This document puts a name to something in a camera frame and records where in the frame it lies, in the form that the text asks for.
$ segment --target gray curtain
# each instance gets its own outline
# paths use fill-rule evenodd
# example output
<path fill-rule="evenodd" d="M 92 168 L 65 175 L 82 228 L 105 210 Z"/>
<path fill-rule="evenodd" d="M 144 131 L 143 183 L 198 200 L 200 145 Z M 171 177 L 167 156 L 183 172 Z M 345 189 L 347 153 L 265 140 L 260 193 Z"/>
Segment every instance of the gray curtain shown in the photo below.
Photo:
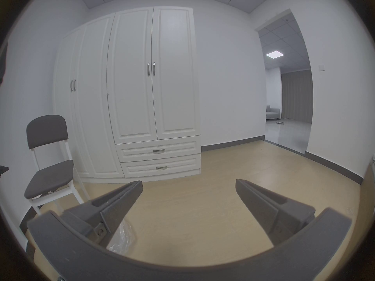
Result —
<path fill-rule="evenodd" d="M 313 91 L 311 70 L 281 74 L 282 118 L 312 121 Z"/>

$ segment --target wooden floor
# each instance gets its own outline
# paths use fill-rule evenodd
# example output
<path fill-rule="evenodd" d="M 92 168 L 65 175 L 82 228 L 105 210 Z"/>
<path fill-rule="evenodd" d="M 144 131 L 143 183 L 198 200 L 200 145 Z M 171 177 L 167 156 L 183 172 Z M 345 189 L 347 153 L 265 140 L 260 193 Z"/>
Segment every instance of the wooden floor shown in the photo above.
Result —
<path fill-rule="evenodd" d="M 272 248 L 238 197 L 236 178 L 312 205 L 316 216 L 332 207 L 353 220 L 339 250 L 316 278 L 326 279 L 348 245 L 357 218 L 360 186 L 323 165 L 264 141 L 203 152 L 200 175 L 143 183 L 143 193 L 126 215 L 135 234 L 126 256 L 169 266 L 207 266 Z M 86 184 L 86 189 L 95 198 L 119 186 Z M 73 195 L 59 202 L 65 209 L 78 204 Z M 56 211 L 53 203 L 41 210 L 48 209 Z M 56 280 L 57 273 L 39 249 L 34 260 Z"/>

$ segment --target ceiling light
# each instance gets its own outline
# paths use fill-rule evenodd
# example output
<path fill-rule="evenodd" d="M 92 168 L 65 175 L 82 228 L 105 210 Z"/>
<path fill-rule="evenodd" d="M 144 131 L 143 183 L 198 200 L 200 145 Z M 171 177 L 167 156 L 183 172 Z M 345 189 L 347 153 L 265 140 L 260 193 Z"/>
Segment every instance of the ceiling light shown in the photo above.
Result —
<path fill-rule="evenodd" d="M 273 51 L 273 52 L 271 52 L 271 53 L 269 53 L 269 54 L 266 54 L 268 57 L 270 57 L 270 58 L 272 58 L 272 59 L 276 59 L 276 58 L 278 58 L 278 57 L 280 57 L 280 56 L 283 56 L 284 54 L 282 54 L 282 53 L 280 53 L 279 51 Z"/>

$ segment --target sofa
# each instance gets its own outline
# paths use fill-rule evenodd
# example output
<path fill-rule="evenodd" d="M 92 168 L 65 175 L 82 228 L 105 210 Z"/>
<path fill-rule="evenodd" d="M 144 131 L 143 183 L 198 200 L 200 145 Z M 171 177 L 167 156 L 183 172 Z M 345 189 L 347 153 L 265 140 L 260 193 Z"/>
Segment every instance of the sofa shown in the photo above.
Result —
<path fill-rule="evenodd" d="M 271 108 L 270 105 L 267 105 L 265 119 L 279 119 L 280 118 L 280 109 Z"/>

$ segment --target white chair frame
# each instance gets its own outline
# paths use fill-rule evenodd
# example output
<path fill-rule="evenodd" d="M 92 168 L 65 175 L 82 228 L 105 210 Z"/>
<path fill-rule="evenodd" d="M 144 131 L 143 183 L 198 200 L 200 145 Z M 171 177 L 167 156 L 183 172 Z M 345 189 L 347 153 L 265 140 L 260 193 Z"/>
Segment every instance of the white chair frame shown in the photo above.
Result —
<path fill-rule="evenodd" d="M 70 152 L 70 149 L 69 149 L 69 145 L 68 145 L 68 140 L 64 140 L 64 143 L 65 143 L 65 148 L 66 148 L 66 152 L 68 153 L 68 158 L 70 160 L 73 160 L 72 159 L 72 154 Z M 36 159 L 36 154 L 35 154 L 35 149 L 30 149 L 32 151 L 32 154 L 33 154 L 33 158 L 34 158 L 34 162 L 35 162 L 35 165 L 36 167 L 38 168 L 38 170 L 40 171 L 40 167 L 39 167 L 39 163 L 38 163 L 38 160 Z M 79 185 L 81 186 L 82 190 L 83 190 L 83 193 L 84 195 L 86 196 L 86 198 L 88 200 L 90 200 L 90 196 L 88 195 L 86 189 L 85 189 L 85 186 L 83 185 L 83 182 L 80 178 L 78 178 L 78 183 Z M 68 194 L 73 194 L 76 199 L 78 200 L 78 202 L 80 204 L 83 204 L 84 201 L 82 200 L 81 196 L 79 195 L 77 189 L 75 188 L 74 184 L 73 184 L 73 179 L 68 183 L 68 187 L 65 187 L 61 190 L 56 190 L 55 192 L 49 192 L 47 195 L 44 195 L 44 196 L 40 196 L 38 198 L 31 198 L 29 199 L 30 203 L 31 203 L 31 206 L 33 207 L 33 209 L 36 211 L 36 213 L 38 215 L 41 215 L 42 213 L 40 212 L 40 209 L 38 206 L 40 205 L 43 205 L 43 204 L 46 204 L 46 203 L 49 203 L 51 201 L 54 201 L 56 206 L 57 206 L 57 209 L 60 211 L 60 212 L 63 212 L 64 209 L 60 206 L 60 204 L 57 202 L 57 199 L 61 198 L 61 197 L 64 197 Z"/>

